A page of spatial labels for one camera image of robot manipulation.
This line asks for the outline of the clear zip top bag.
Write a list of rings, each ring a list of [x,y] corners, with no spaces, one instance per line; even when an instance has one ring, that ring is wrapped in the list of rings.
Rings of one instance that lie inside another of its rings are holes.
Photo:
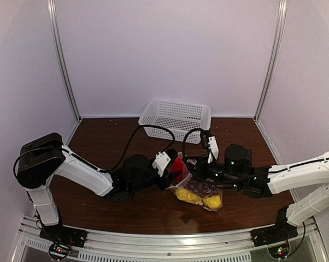
[[[182,158],[183,154],[179,152],[170,171],[180,173],[167,190],[180,201],[200,206],[208,211],[218,211],[223,206],[223,189],[194,180]]]

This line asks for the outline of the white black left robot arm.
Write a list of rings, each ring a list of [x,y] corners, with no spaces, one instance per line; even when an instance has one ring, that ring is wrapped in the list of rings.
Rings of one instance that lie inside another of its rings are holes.
[[[99,197],[118,201],[134,198],[137,192],[152,186],[167,189],[176,177],[168,169],[177,156],[173,148],[157,153],[153,159],[134,154],[117,170],[106,171],[73,152],[62,142],[60,134],[51,133],[22,146],[13,172],[31,198],[48,235],[63,242],[68,238],[68,230],[61,225],[48,182],[51,177],[64,177]]]

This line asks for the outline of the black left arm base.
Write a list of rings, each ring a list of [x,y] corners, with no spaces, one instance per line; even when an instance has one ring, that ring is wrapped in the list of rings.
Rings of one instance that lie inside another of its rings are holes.
[[[39,236],[53,243],[67,247],[84,247],[87,231],[82,229],[65,227],[61,223],[53,226],[41,224]]]

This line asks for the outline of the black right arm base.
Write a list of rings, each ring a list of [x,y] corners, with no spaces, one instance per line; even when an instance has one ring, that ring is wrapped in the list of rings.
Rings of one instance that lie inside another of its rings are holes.
[[[282,226],[273,225],[251,231],[255,247],[283,242],[296,236],[298,236],[297,227],[288,224]]]

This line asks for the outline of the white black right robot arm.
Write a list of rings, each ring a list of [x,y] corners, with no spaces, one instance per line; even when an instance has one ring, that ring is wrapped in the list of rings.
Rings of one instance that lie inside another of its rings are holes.
[[[270,228],[270,237],[281,241],[309,217],[329,207],[329,152],[303,162],[288,165],[252,166],[252,151],[231,144],[224,151],[224,162],[218,161],[216,145],[207,145],[207,156],[197,157],[196,164],[183,158],[193,178],[215,186],[236,188],[248,197],[260,199],[281,192],[319,184],[320,187],[302,200],[278,211]]]

